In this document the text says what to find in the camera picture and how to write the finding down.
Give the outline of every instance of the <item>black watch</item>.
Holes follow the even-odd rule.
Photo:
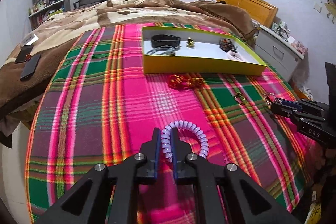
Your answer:
[[[168,34],[158,34],[152,36],[152,47],[157,48],[161,46],[172,46],[176,48],[180,45],[181,37]]]

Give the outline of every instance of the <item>nightstand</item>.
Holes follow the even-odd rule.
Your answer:
[[[261,25],[255,52],[289,81],[304,55],[271,29]]]

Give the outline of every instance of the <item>metal bolt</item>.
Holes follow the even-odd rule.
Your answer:
[[[197,155],[194,153],[190,153],[187,155],[188,160],[196,160],[197,159]]]
[[[237,170],[237,165],[235,165],[235,164],[228,164],[226,168],[229,171],[236,171]]]
[[[94,168],[96,171],[103,171],[105,169],[105,164],[96,164]]]
[[[136,160],[143,160],[145,158],[145,155],[142,154],[142,153],[137,153],[137,154],[134,155],[134,158]]]

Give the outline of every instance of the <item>tiled floor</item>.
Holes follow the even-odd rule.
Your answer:
[[[0,144],[0,196],[18,224],[30,224],[24,182],[29,130],[20,123],[12,136],[13,149]]]

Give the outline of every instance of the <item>yellow box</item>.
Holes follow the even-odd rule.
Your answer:
[[[147,55],[152,49],[151,37],[169,34],[181,37],[181,48],[175,56]],[[191,37],[195,48],[187,48]],[[227,53],[219,48],[219,40],[229,38],[235,41],[238,53],[246,60],[225,59]],[[240,39],[229,34],[191,28],[148,26],[142,28],[143,71],[149,73],[227,73],[240,75],[261,75],[266,63]]]

